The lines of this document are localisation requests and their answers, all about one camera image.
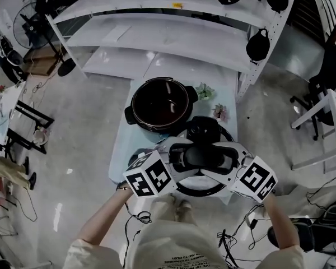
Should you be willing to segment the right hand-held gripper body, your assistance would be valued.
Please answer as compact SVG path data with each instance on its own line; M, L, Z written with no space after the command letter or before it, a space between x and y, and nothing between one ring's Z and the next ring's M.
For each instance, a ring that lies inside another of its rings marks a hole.
M230 191L262 203L278 183L274 170L260 157L247 154L237 171L237 177Z

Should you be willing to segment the black silver cooker lid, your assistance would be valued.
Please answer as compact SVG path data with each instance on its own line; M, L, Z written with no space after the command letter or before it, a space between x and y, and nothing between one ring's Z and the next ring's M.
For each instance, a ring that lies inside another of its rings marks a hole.
M230 133L223 128L218 122L211 117L194 116L192 120L180 125L174 129L169 137L179 137L185 133L185 138L193 142L206 142L215 143L222 141L221 136L228 142L234 142ZM177 183L177 190L191 197L207 197L223 190L226 186L222 183L218 183L215 186L208 187L207 189L193 189L182 184Z

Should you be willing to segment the blue pressure cooker pot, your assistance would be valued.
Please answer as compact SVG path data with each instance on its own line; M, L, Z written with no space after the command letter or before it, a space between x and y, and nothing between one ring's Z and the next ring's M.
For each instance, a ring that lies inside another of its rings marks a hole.
M188 121L197 101L194 87L171 77L156 77L135 91L124 116L129 125L140 128L145 138L157 142Z

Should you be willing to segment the person's left forearm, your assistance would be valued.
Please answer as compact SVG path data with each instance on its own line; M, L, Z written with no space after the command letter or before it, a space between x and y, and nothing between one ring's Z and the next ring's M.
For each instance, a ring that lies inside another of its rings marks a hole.
M78 240L92 245L100 245L124 204L131 198L133 191L127 182L118 185L116 192L84 224Z

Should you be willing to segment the person's right forearm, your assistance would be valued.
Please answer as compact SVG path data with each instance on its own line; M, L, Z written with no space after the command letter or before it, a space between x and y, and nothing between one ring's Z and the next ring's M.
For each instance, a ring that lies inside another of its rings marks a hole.
M269 193L263 201L274 230L279 249L300 245L298 232L290 218L278 206L274 194Z

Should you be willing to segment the person's cream trousers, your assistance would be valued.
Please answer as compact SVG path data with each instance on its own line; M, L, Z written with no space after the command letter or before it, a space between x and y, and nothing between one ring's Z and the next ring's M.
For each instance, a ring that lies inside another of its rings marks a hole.
M197 225L192 211L192 205L187 200L178 202L170 193L153 200L150 212L154 220L167 220Z

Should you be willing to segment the light blue tablecloth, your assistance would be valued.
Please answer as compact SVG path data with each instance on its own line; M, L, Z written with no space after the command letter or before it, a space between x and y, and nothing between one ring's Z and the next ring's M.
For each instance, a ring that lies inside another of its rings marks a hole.
M199 81L180 81L185 86L198 87ZM130 106L131 99L136 90L143 84L143 81L133 80L130 83L130 90L127 102L124 109ZM213 108L217 104L222 104L227 108L227 122L218 120L219 125L226 129L231 135L232 139L237 142L237 115L236 115L236 82L232 81L208 81L207 86L214 89L214 94L208 100L198 100L193 104L193 110L188 118L191 120L194 116L213 117ZM109 166L108 175L113 182L120 182L123 177L124 171L128 168L128 163L131 156L138 149L145 149L154 147L156 143L167 137L168 134L159 134L146 131L138 125L129 125L122 114L120 120L118 134L115 140L113 154ZM181 182L186 188L189 189L210 189L213 188L215 180L205 176L193 176ZM202 197L217 197L227 204L232 196L232 192L227 187L222 188L214 194L207 195L204 193Z

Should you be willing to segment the green potted plant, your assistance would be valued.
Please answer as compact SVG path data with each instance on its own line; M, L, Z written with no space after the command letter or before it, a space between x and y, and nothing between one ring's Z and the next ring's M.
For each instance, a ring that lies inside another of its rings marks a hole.
M199 100L209 100L213 97L215 92L215 89L202 82L198 87L195 88L195 90Z

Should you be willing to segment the person's cream shirt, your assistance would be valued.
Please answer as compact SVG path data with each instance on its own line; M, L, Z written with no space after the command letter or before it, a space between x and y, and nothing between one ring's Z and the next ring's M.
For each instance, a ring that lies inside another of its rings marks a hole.
M218 247L196 225L156 220L142 229L127 255L127 269L228 269ZM120 269L115 251L75 240L63 269ZM301 247L268 254L256 269L304 269Z

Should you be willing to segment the small black hanging bag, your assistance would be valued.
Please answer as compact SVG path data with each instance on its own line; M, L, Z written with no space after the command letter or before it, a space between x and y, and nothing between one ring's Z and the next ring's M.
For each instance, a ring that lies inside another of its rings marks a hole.
M254 62L266 59L269 49L270 40L267 29L259 29L246 45L247 55Z

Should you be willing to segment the white shelving rack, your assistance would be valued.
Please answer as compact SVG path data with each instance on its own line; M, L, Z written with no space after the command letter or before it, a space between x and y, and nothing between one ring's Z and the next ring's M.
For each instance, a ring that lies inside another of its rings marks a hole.
M95 48L82 73L232 81L240 101L266 65L293 2L278 13L267 0L78 0L47 20L68 54L75 47ZM246 45L259 29L267 29L270 49L254 62Z

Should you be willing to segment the white pink bowl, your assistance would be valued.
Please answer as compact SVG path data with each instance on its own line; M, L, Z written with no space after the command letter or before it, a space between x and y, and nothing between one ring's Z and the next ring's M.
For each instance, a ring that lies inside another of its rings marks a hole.
M48 142L49 133L44 127L38 127L33 135L33 142L38 146L42 146Z

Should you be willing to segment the black standing fan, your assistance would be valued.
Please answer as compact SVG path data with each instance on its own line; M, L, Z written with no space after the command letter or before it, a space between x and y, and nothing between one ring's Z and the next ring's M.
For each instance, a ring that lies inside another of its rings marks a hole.
M19 10L13 22L13 35L16 41L28 50L38 50L48 44L55 57L62 63L58 68L58 75L66 76L76 64L72 58L64 60L64 54L56 50L52 43L55 32L45 15L38 13L35 8L36 2L32 2Z

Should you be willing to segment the dark staircase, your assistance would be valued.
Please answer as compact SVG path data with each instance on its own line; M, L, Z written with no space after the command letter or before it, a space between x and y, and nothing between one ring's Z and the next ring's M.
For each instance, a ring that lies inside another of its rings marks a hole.
M287 24L323 45L335 27L336 12L331 0L294 0Z

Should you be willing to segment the white table black legs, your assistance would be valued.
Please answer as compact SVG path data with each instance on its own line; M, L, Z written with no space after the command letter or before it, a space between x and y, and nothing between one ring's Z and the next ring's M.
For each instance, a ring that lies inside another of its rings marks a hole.
M0 146L5 155L10 154L11 146L14 143L19 144L27 150L34 149L42 154L46 154L43 145L36 145L10 128L10 123L15 111L23 114L35 122L35 129L48 129L54 122L54 119L34 109L20 100L26 83L21 82L17 85L6 88L0 99Z

